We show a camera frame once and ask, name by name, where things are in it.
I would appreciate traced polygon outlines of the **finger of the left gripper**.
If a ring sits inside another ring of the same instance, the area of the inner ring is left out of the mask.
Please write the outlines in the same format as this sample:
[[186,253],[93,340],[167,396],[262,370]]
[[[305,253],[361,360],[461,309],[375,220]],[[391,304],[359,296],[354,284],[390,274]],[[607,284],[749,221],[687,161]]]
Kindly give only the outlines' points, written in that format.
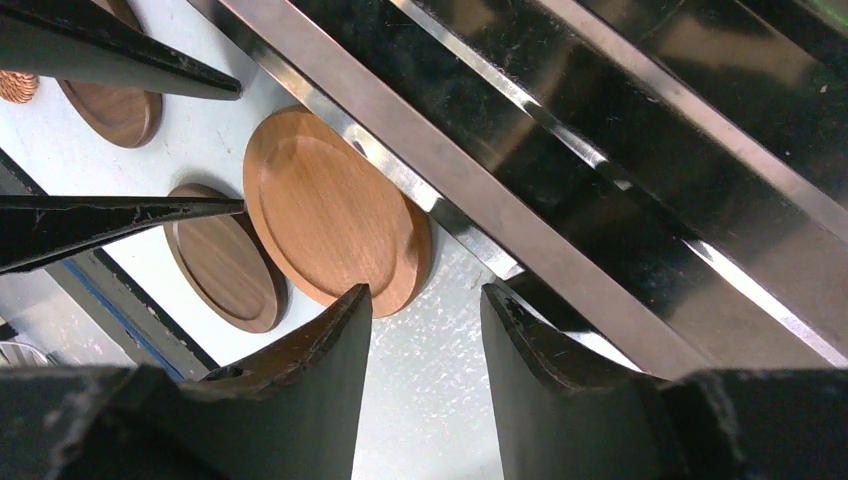
[[245,211],[240,199],[1,197],[1,272],[42,268],[166,223]]
[[242,84],[91,1],[3,1],[1,68],[155,93],[237,100]]

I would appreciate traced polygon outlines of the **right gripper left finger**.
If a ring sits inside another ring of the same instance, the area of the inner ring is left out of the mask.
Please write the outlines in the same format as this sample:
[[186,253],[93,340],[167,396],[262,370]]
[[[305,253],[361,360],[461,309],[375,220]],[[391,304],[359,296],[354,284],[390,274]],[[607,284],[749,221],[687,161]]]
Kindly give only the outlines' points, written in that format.
[[1,475],[347,479],[371,329],[371,292],[358,284],[198,381],[150,365],[4,368]]

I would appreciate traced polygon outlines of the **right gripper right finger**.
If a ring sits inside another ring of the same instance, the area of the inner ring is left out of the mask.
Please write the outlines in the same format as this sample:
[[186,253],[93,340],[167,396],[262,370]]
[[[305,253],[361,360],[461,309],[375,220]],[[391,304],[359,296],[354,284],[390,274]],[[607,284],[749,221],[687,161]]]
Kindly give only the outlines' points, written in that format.
[[702,370],[665,381],[540,321],[502,288],[480,299],[508,479],[843,479],[847,374]]

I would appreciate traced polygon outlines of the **light wood coaster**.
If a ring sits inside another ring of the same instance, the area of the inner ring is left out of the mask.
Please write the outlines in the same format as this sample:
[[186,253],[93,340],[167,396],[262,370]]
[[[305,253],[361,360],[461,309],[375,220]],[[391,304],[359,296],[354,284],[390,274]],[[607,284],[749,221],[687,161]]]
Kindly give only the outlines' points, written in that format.
[[264,119],[246,146],[243,190],[261,244],[294,286],[328,306],[367,284],[373,315],[409,306],[433,266],[428,216],[302,106]]

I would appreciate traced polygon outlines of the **dark wood coaster centre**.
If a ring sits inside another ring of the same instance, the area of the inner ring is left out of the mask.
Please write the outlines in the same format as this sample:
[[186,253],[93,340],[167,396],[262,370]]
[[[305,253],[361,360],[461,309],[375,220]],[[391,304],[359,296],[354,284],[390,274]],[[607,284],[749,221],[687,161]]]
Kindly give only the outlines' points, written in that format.
[[160,93],[65,79],[57,84],[88,126],[118,147],[140,148],[158,132],[164,105]]

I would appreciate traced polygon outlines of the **dark wood coaster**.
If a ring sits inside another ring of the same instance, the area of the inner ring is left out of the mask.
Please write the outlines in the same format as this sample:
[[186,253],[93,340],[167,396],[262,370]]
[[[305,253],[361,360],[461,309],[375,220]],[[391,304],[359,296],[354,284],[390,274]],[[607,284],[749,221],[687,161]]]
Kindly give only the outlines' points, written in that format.
[[164,105],[160,93],[65,79],[57,84],[88,126],[118,147],[140,148],[158,132]]
[[282,321],[288,287],[246,213],[163,226],[168,247],[203,302],[235,328],[267,333]]

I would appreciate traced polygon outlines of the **dark wood coaster lower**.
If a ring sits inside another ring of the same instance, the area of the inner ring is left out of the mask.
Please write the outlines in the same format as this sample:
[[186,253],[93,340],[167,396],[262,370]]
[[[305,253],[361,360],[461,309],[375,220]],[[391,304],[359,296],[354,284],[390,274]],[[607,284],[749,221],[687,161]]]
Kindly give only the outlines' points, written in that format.
[[168,247],[203,302],[235,328],[267,333],[282,321],[288,287],[246,213],[163,226]]

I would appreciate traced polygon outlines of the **metal tray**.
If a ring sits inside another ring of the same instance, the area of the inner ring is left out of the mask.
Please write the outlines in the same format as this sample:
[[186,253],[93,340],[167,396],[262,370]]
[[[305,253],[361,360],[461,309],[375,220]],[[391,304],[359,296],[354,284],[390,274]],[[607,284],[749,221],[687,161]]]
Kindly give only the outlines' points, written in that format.
[[640,369],[847,364],[843,1],[198,1]]

